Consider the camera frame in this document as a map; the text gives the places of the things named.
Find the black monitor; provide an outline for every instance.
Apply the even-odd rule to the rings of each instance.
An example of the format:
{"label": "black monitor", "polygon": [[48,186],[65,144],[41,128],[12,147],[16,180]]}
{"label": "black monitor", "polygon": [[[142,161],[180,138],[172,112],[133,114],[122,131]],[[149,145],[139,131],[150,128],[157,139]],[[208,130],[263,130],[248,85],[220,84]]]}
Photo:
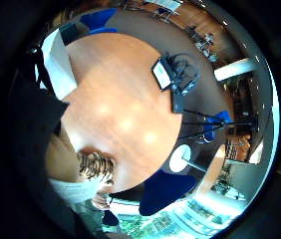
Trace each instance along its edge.
{"label": "black monitor", "polygon": [[168,89],[172,83],[172,70],[163,57],[160,57],[151,68],[162,91]]}

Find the computer screen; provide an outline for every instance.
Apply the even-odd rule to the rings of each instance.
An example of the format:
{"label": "computer screen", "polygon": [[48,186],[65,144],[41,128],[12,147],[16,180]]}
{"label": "computer screen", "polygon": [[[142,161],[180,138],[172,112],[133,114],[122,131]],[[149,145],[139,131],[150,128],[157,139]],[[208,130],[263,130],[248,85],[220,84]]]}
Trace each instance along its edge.
{"label": "computer screen", "polygon": [[162,90],[166,89],[170,83],[170,77],[166,71],[166,68],[161,63],[161,60],[158,60],[152,67],[152,72],[156,77],[158,84]]}

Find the monitor stand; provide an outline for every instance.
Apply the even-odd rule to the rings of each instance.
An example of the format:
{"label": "monitor stand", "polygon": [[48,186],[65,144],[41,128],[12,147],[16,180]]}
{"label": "monitor stand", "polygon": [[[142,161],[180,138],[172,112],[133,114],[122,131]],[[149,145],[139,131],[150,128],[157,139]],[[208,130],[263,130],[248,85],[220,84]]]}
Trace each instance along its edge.
{"label": "monitor stand", "polygon": [[183,96],[170,91],[171,96],[171,110],[175,114],[182,114],[183,112]]}

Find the wooden table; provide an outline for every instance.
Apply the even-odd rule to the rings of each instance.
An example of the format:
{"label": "wooden table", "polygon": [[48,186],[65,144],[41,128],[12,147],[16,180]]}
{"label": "wooden table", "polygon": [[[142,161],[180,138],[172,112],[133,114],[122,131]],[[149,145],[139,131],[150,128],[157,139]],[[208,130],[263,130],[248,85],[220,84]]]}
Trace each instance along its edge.
{"label": "wooden table", "polygon": [[64,98],[70,106],[62,121],[74,148],[116,160],[115,185],[104,192],[137,186],[168,158],[181,124],[151,72],[159,52],[117,33],[79,39],[67,51],[78,87]]}
{"label": "wooden table", "polygon": [[222,144],[216,155],[212,159],[210,165],[198,186],[194,189],[192,196],[206,194],[220,175],[225,160],[225,145]]}

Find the person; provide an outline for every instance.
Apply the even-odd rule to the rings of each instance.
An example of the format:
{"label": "person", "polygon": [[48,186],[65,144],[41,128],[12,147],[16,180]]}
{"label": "person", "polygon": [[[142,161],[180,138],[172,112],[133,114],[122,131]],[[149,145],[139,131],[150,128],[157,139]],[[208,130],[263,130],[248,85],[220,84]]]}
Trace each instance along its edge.
{"label": "person", "polygon": [[45,166],[54,190],[67,204],[92,199],[98,209],[110,208],[107,195],[99,190],[114,184],[115,161],[96,151],[75,152],[62,124],[60,134],[51,135]]}
{"label": "person", "polygon": [[114,184],[116,163],[111,157],[99,151],[75,152],[61,124],[60,134],[51,135],[45,165],[54,190],[97,238],[132,238],[124,233],[102,229],[102,211],[109,210],[110,204],[107,194],[101,193],[100,189]]}

